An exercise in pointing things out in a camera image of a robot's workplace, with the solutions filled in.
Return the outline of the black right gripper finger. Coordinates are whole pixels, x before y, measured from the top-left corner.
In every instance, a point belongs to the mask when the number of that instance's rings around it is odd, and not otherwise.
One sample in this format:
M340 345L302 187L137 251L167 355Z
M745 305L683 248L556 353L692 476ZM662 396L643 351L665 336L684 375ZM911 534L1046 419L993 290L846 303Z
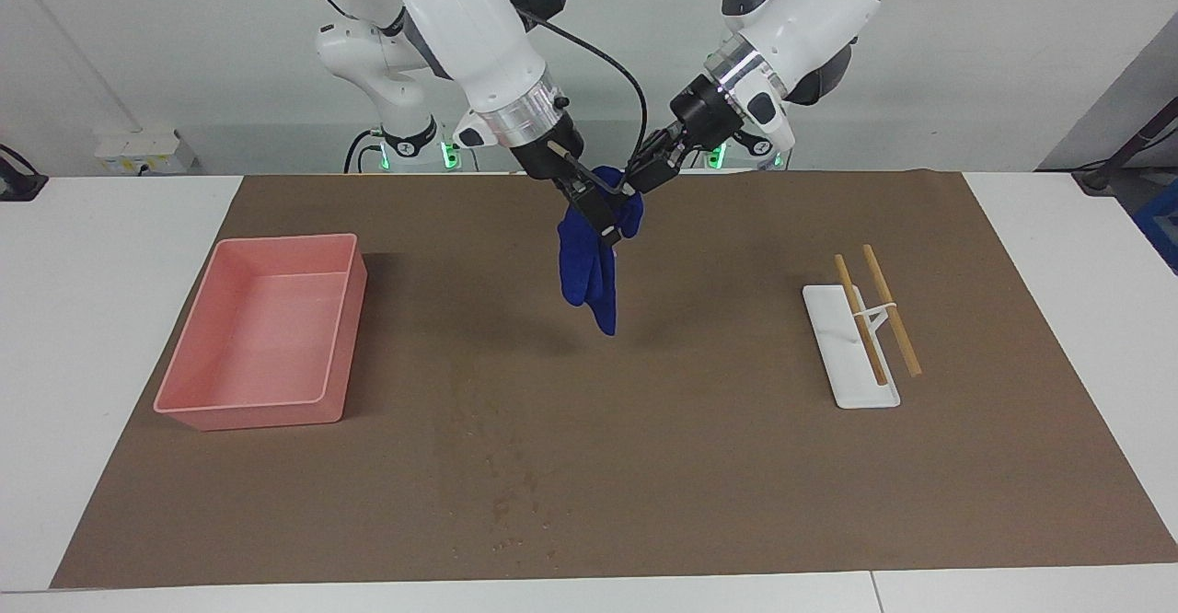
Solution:
M575 207L607 248L616 244L616 215L605 197L580 197Z
M602 187L589 190L589 224L601 239L623 238L618 219L628 202L626 193L605 192Z

